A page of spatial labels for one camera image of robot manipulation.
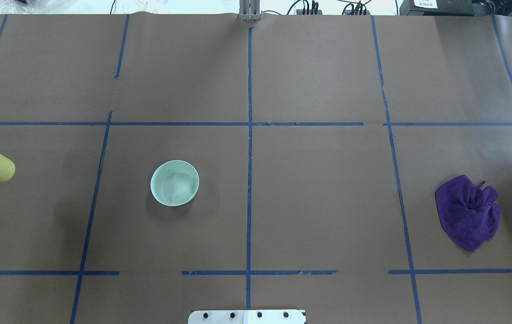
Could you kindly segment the mint green bowl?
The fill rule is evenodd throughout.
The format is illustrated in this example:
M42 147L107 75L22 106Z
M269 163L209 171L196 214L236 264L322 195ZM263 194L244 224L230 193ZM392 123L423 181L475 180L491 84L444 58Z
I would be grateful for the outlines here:
M154 199L164 206L179 207L190 203L200 187L200 175L192 164L182 160L167 161L150 179Z

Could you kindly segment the black electronics box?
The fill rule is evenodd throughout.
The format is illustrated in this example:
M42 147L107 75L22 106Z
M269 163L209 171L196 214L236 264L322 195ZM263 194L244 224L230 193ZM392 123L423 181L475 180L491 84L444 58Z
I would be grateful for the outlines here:
M512 0L404 0L400 16L510 16Z

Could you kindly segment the purple cloth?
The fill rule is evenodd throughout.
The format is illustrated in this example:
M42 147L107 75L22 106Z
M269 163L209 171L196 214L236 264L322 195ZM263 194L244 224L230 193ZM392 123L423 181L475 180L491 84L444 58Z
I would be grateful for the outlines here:
M452 242L473 253L499 229L498 198L497 189L484 181L474 184L467 175L456 176L435 190L440 225Z

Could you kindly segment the aluminium frame post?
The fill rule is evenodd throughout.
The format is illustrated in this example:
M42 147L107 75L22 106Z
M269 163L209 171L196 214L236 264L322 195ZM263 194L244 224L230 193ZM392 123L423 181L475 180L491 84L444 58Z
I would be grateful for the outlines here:
M260 0L240 0L238 17L240 21L260 20Z

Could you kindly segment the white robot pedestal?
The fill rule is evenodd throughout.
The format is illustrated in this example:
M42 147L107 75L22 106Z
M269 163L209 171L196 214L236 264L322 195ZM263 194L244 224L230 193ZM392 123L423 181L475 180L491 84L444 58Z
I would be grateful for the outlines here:
M198 310L188 317L188 324L306 324L305 310Z

